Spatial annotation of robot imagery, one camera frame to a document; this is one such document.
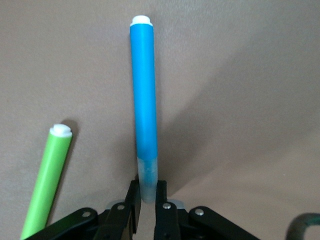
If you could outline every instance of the beige background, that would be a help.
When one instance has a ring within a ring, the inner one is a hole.
[[[75,137],[51,221],[125,197],[137,173],[129,25],[140,14],[154,25],[170,198],[263,240],[320,212],[319,0],[2,0],[1,238],[20,236],[55,123]],[[135,239],[153,239],[154,206],[141,211]]]

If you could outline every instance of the blue cylinder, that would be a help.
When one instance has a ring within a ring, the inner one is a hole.
[[[158,180],[158,143],[154,28],[148,17],[136,16],[132,20],[130,41],[141,197],[145,202],[153,202],[151,195],[155,197]]]

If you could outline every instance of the green cylinder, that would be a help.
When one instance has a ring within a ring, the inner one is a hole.
[[[68,126],[55,124],[50,128],[21,240],[46,227],[71,139],[72,132]]]

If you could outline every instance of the screw head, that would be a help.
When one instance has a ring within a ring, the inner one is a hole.
[[[202,216],[203,214],[205,214],[205,212],[204,212],[202,209],[200,209],[200,208],[197,208],[194,212],[195,212],[195,214],[197,214],[198,216]]]
[[[87,218],[87,217],[89,217],[90,215],[91,215],[91,212],[85,211],[85,212],[82,214],[82,217]]]
[[[118,209],[118,210],[122,210],[122,209],[124,209],[124,208],[125,208],[125,206],[122,205],[122,204],[116,207],[116,209]]]
[[[168,203],[168,202],[166,202],[166,203],[164,203],[164,204],[162,205],[162,207],[163,207],[164,209],[170,209],[170,208],[171,208],[171,204]]]

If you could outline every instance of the marker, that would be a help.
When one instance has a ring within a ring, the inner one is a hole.
[[[132,19],[130,40],[140,192],[145,203],[153,203],[158,181],[158,143],[154,27],[147,16]]]
[[[71,129],[64,124],[55,124],[50,128],[21,240],[46,227],[71,138]]]

